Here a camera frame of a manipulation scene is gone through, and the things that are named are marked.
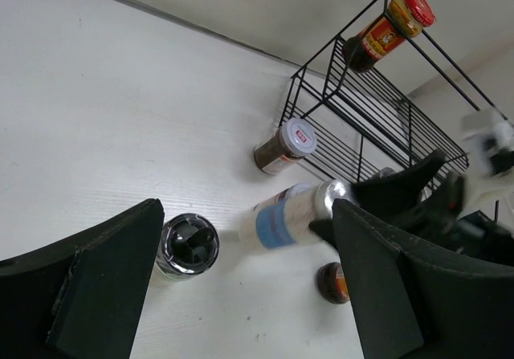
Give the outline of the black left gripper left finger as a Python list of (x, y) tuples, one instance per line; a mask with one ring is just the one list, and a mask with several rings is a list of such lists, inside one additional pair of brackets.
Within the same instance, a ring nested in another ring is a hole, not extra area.
[(147, 199), (1, 262), (3, 358), (128, 358), (164, 210)]

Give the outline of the white lid brown spice jar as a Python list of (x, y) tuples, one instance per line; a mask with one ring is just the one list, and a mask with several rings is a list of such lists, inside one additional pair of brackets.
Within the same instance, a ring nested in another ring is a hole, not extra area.
[(291, 118), (253, 151), (256, 166), (264, 173), (276, 175), (315, 152), (316, 132), (306, 121)]

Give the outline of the red lid sauce jar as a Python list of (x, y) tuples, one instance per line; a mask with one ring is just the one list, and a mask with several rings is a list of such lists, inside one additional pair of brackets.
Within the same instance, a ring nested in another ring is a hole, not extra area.
[(316, 273), (316, 288), (331, 304), (345, 304), (350, 301), (347, 283), (340, 263), (327, 263)]
[(391, 0), (376, 22), (346, 40), (345, 62), (357, 73), (367, 72), (406, 39), (420, 35), (435, 20), (427, 0)]

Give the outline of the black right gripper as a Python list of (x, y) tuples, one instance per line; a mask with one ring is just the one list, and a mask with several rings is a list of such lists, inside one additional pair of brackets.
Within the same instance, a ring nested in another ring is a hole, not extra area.
[(513, 234), (482, 211), (463, 214), (465, 177), (449, 173), (426, 200), (419, 196), (445, 161), (436, 149), (416, 165), (385, 177), (374, 177), (351, 185), (361, 214), (346, 213), (338, 226), (332, 220), (315, 220), (309, 230), (336, 246), (375, 225), (399, 229), (447, 250), (492, 263), (513, 261)]

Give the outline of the silver lid blue label bottle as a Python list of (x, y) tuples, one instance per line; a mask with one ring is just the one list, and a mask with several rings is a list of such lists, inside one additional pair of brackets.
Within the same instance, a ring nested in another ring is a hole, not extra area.
[(309, 225), (330, 221), (332, 205), (337, 199), (356, 201), (349, 182), (329, 180), (262, 210), (253, 211), (254, 206), (240, 218), (239, 240), (246, 249), (257, 254), (318, 243), (320, 238)]

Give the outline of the black grinder cap spice bottle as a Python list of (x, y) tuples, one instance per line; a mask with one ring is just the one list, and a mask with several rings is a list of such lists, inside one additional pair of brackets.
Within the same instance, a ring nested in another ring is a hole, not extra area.
[(184, 281), (208, 271), (218, 258), (218, 232), (205, 217), (184, 213), (166, 222), (156, 266), (168, 279)]

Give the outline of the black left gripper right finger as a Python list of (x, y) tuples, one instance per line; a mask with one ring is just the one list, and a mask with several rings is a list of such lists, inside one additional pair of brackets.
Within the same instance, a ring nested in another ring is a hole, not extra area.
[(429, 243), (342, 199), (333, 226), (365, 357), (512, 357), (511, 267)]

